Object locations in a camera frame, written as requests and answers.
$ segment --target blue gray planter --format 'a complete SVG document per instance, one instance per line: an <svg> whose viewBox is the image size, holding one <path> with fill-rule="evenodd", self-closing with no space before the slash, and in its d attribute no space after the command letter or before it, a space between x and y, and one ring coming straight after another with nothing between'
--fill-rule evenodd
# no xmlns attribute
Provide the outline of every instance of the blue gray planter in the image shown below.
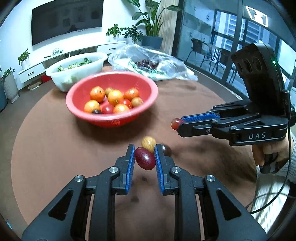
<svg viewBox="0 0 296 241"><path fill-rule="evenodd" d="M7 105L7 99L5 96L3 84L0 82L0 112L5 109Z"/></svg>
<svg viewBox="0 0 296 241"><path fill-rule="evenodd" d="M162 42L163 38L161 37L151 37L144 35L142 39L142 46L149 46L154 49L160 49Z"/></svg>

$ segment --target black cable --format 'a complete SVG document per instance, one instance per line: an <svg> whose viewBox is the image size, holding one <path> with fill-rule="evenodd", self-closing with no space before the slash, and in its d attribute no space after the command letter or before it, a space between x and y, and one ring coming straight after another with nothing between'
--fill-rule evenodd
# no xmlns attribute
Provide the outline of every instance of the black cable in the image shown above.
<svg viewBox="0 0 296 241"><path fill-rule="evenodd" d="M290 166L291 166L291 155L292 155L292 153L291 153L291 150L292 150L292 147L291 147L291 130L290 130L290 126L291 126L291 122L290 122L290 119L291 119L291 100L290 100L290 93L289 92L287 92L286 95L284 96L284 101L285 101L286 115L287 115L287 118L288 118L288 141L289 141L289 159L288 159L287 175L286 175L285 181L284 181L281 189L273 197L273 199L269 203L265 204L263 207L255 210L255 211L251 211L250 214L258 213L258 212L262 211L263 209L267 208L270 204L272 204L272 202L281 194L282 190L284 189L284 187L285 187L285 185L287 184L287 181L288 181L288 176L289 176Z"/></svg>
<svg viewBox="0 0 296 241"><path fill-rule="evenodd" d="M248 209L248 207L253 203L255 202L258 198L261 198L263 196L266 196L266 195L273 195L273 194L278 194L277 192L273 192L273 193L265 193L265 194L262 194L256 198L254 198L245 208ZM288 195L288 194L285 194L285 193L280 193L280 195L284 195L286 196L287 198L292 198L292 199L296 199L296 197L294 196L291 196L291 195Z"/></svg>

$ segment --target drawer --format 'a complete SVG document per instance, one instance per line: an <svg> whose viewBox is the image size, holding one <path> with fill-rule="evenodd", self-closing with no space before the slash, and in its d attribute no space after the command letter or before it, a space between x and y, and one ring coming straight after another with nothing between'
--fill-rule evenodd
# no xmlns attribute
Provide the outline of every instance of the drawer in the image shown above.
<svg viewBox="0 0 296 241"><path fill-rule="evenodd" d="M40 63L32 68L29 68L25 72L21 73L19 75L20 82L24 83L24 82L28 81L29 79L32 79L33 77L40 75L42 73L44 73L44 67L43 67L43 64Z"/></svg>
<svg viewBox="0 0 296 241"><path fill-rule="evenodd" d="M125 45L125 43L114 43L114 44L99 45L98 46L98 52L111 54L111 53L115 52L117 49L120 49L124 45Z"/></svg>

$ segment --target human hand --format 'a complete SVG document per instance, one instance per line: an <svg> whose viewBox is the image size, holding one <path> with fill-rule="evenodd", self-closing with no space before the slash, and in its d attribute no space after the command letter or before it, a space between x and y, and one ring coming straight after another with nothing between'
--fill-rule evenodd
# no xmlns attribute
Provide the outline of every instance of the human hand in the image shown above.
<svg viewBox="0 0 296 241"><path fill-rule="evenodd" d="M291 137L291 153L294 149L294 141ZM261 145L252 146L253 157L255 160L256 166L264 165L264 155L278 153L279 156L276 159L276 162L279 163L279 167L282 168L289 159L289 137L286 134L286 138L282 141L270 142Z"/></svg>

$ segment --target finger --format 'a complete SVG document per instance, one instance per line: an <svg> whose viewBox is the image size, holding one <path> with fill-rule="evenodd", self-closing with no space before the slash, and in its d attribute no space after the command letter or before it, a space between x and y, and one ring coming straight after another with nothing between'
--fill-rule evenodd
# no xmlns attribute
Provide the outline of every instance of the finger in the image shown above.
<svg viewBox="0 0 296 241"><path fill-rule="evenodd" d="M264 165L264 153L262 148L257 145L252 146L253 158L255 161L256 166L263 166Z"/></svg>
<svg viewBox="0 0 296 241"><path fill-rule="evenodd" d="M288 138L286 136L286 138L282 141L270 142L263 145L263 153L267 155L267 154L282 152L287 149L288 145L289 145Z"/></svg>

